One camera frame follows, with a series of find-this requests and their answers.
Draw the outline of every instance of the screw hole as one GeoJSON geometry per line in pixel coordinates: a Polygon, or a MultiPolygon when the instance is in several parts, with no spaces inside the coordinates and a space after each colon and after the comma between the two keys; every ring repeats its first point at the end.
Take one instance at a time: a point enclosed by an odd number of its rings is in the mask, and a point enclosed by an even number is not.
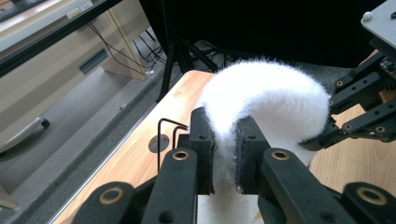
{"type": "Polygon", "coordinates": [[[186,151],[177,151],[172,154],[172,157],[177,161],[184,161],[186,160],[190,154],[186,151]]]}
{"type": "Polygon", "coordinates": [[[158,220],[161,223],[173,223],[176,219],[176,214],[173,211],[163,211],[160,213],[158,220]]]}
{"type": "Polygon", "coordinates": [[[359,197],[361,197],[367,203],[376,205],[387,204],[387,198],[376,189],[369,189],[366,187],[359,187],[357,190],[359,197]]]}
{"type": "Polygon", "coordinates": [[[289,154],[283,151],[273,151],[271,155],[280,161],[286,161],[290,158],[289,154]]]}
{"type": "Polygon", "coordinates": [[[319,214],[320,218],[323,220],[324,223],[336,223],[337,217],[329,212],[321,212],[319,214]]]}
{"type": "Polygon", "coordinates": [[[378,133],[382,133],[382,132],[384,132],[385,131],[385,128],[384,127],[376,127],[375,128],[376,129],[376,131],[378,132],[378,133]]]}
{"type": "Polygon", "coordinates": [[[120,187],[114,187],[105,190],[99,196],[99,202],[102,204],[111,204],[119,201],[123,196],[123,190],[120,187]]]}

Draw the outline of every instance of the white fur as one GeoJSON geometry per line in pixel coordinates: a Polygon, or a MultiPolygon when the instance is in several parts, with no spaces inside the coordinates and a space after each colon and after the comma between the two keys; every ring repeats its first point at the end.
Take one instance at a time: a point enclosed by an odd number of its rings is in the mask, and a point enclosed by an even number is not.
{"type": "Polygon", "coordinates": [[[318,135],[328,117],[328,95],[302,71],[281,63],[240,61],[205,86],[197,104],[204,106],[216,136],[213,184],[216,194],[199,197],[199,223],[262,223],[257,196],[237,192],[235,124],[252,116],[271,147],[294,152],[308,164],[314,153],[298,145],[318,135]]]}

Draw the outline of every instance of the wooden surface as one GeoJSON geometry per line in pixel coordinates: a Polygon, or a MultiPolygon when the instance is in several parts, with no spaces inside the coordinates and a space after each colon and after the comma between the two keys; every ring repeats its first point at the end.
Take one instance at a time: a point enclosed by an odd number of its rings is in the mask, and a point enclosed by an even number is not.
{"type": "MultiPolygon", "coordinates": [[[[156,175],[156,155],[149,152],[148,144],[156,135],[158,120],[167,118],[188,124],[199,93],[212,76],[196,71],[185,74],[62,211],[55,223],[69,223],[87,197],[107,182],[125,181],[137,187],[156,175]]],[[[335,118],[344,123],[360,113],[356,106],[335,118]]],[[[162,133],[172,136],[173,128],[173,125],[164,126],[162,133]]],[[[342,191],[346,183],[365,181],[396,195],[396,142],[383,144],[374,140],[348,139],[321,150],[310,169],[319,181],[338,191],[342,191]]]]}
{"type": "MultiPolygon", "coordinates": [[[[337,125],[356,118],[363,110],[356,105],[333,116],[337,125]]],[[[311,172],[324,185],[342,192],[349,182],[367,182],[396,196],[396,141],[347,139],[321,150],[311,162],[311,172]]]]}
{"type": "MultiPolygon", "coordinates": [[[[157,174],[157,154],[149,151],[149,141],[157,135],[159,119],[172,119],[184,124],[190,123],[190,116],[202,87],[212,74],[191,71],[168,92],[161,102],[139,124],[129,138],[118,148],[94,178],[77,197],[63,210],[54,223],[69,223],[74,212],[105,183],[123,181],[139,186],[157,174]]],[[[164,123],[162,133],[172,138],[175,125],[164,123]]]]}

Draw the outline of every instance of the white fluffy object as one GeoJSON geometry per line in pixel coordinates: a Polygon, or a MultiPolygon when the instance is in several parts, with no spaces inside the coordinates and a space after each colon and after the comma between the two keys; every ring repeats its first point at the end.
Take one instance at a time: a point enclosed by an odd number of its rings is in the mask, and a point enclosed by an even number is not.
{"type": "Polygon", "coordinates": [[[292,151],[307,165],[314,152],[298,143],[315,137],[328,117],[328,94],[312,77],[291,66],[240,61],[215,74],[196,107],[204,106],[216,145],[216,193],[199,196],[198,223],[262,223],[257,196],[242,195],[234,184],[235,125],[252,116],[271,147],[292,151]]]}

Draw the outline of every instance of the black plastic part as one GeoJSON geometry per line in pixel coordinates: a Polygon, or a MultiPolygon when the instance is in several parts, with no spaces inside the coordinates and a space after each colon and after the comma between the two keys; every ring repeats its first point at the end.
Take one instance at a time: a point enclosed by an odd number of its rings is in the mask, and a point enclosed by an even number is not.
{"type": "Polygon", "coordinates": [[[257,194],[256,168],[262,153],[270,148],[252,117],[240,119],[236,125],[235,185],[243,194],[257,194]]]}
{"type": "Polygon", "coordinates": [[[134,188],[131,185],[123,182],[105,184],[90,195],[72,223],[128,223],[137,215],[133,201],[134,188]]]}
{"type": "Polygon", "coordinates": [[[389,59],[396,63],[396,48],[392,47],[390,44],[378,37],[374,37],[370,41],[370,44],[379,51],[383,52],[389,59]]]}
{"type": "Polygon", "coordinates": [[[196,210],[197,155],[188,148],[169,151],[141,223],[195,223],[196,210]]]}
{"type": "Polygon", "coordinates": [[[351,69],[346,76],[340,77],[334,82],[334,92],[332,94],[336,94],[337,92],[344,90],[356,80],[359,80],[362,77],[365,77],[378,70],[379,63],[384,58],[385,55],[381,52],[378,52],[361,65],[351,69]]]}
{"type": "Polygon", "coordinates": [[[340,114],[357,104],[360,104],[365,110],[382,104],[378,94],[381,91],[379,86],[381,79],[378,73],[373,72],[333,95],[330,98],[331,113],[340,114]]]}
{"type": "Polygon", "coordinates": [[[351,136],[372,137],[382,142],[395,140],[396,98],[346,122],[343,131],[351,136]]]}
{"type": "Polygon", "coordinates": [[[199,107],[191,112],[190,148],[198,155],[198,193],[214,193],[212,160],[214,153],[213,134],[205,109],[199,107]]]}
{"type": "MultiPolygon", "coordinates": [[[[264,199],[277,200],[289,222],[355,223],[292,152],[280,148],[266,149],[261,173],[259,183],[264,184],[260,185],[260,195],[264,199]]],[[[263,217],[271,216],[265,213],[265,208],[259,207],[263,217]]]]}
{"type": "Polygon", "coordinates": [[[396,220],[396,198],[368,183],[347,184],[341,204],[358,223],[395,223],[396,220]]]}
{"type": "Polygon", "coordinates": [[[335,120],[329,117],[329,121],[324,127],[323,132],[315,138],[303,141],[300,143],[300,146],[310,151],[319,151],[323,148],[331,147],[348,137],[342,129],[338,128],[335,120]]]}

